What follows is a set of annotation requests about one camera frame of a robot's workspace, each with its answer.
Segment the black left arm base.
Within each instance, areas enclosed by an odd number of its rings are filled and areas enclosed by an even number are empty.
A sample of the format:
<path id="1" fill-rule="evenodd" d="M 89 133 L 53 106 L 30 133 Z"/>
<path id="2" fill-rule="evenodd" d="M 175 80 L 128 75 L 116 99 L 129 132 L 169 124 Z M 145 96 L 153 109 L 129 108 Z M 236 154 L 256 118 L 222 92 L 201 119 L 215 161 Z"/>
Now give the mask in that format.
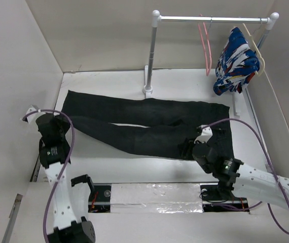
<path id="1" fill-rule="evenodd" d="M 94 192 L 89 196 L 89 213 L 109 213 L 111 211 L 112 184 L 94 184 Z"/>

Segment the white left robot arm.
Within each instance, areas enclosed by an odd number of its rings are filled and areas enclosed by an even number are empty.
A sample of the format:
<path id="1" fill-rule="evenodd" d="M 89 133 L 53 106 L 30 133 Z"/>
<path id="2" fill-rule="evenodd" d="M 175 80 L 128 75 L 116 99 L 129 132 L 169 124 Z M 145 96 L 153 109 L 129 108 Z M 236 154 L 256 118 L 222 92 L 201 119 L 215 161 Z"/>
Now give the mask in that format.
<path id="1" fill-rule="evenodd" d="M 70 156 L 74 140 L 65 134 L 73 130 L 69 118 L 51 113 L 35 121 L 41 134 L 40 163 L 45 169 L 51 192 L 43 217 L 45 242 L 95 242 L 95 230 L 88 218 L 89 200 L 95 188 L 89 175 L 70 176 Z"/>

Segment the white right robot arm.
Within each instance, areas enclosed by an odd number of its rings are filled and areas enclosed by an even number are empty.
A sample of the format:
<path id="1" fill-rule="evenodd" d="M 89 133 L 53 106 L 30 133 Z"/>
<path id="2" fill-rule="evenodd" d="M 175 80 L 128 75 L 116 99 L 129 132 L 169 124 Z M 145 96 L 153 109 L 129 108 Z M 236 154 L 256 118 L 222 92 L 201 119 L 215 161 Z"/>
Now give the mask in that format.
<path id="1" fill-rule="evenodd" d="M 289 209 L 289 178 L 275 178 L 238 159 L 221 156 L 206 143 L 187 139 L 178 149 L 181 158 L 192 158 L 205 173 L 218 179 L 220 198 L 246 197 Z"/>

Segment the black trousers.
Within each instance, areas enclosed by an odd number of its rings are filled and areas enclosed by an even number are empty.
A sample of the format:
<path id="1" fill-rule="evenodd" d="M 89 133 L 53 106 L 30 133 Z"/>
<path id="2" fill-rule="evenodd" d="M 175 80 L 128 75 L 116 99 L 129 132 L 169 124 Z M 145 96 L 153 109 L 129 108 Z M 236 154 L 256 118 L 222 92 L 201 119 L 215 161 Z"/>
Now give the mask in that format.
<path id="1" fill-rule="evenodd" d="M 230 108 L 202 101 L 129 100 L 69 91 L 62 107 L 75 129 L 123 152 L 181 159 L 178 145 L 211 125 L 208 145 L 233 157 Z"/>

